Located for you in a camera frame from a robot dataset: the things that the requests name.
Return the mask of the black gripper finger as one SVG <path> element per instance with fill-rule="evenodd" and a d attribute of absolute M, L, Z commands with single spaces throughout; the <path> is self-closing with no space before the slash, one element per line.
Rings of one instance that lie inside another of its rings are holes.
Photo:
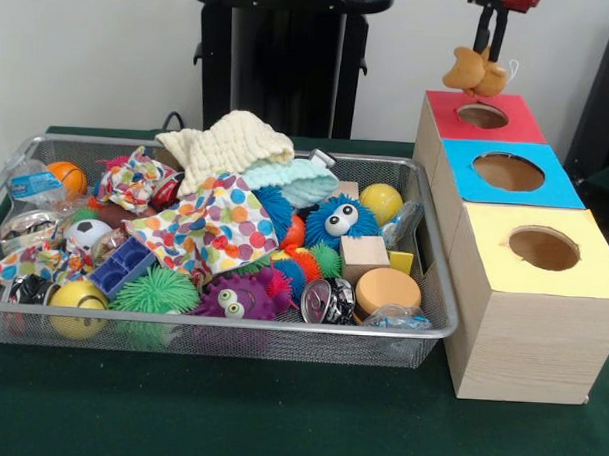
<path fill-rule="evenodd" d="M 482 54 L 489 45 L 490 39 L 490 20 L 494 14 L 494 6 L 492 3 L 486 3 L 482 7 L 481 15 L 478 22 L 478 27 L 475 34 L 473 50 Z"/>
<path fill-rule="evenodd" d="M 506 8 L 496 8 L 496 23 L 493 31 L 493 38 L 490 47 L 489 61 L 496 63 L 499 60 L 503 38 L 508 24 L 508 10 Z"/>

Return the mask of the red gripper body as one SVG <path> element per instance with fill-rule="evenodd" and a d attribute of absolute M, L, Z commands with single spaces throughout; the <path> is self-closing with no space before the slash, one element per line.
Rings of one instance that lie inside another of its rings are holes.
<path fill-rule="evenodd" d="M 478 5 L 493 4 L 506 10 L 517 11 L 526 14 L 530 9 L 535 8 L 541 0 L 467 0 L 469 3 Z"/>

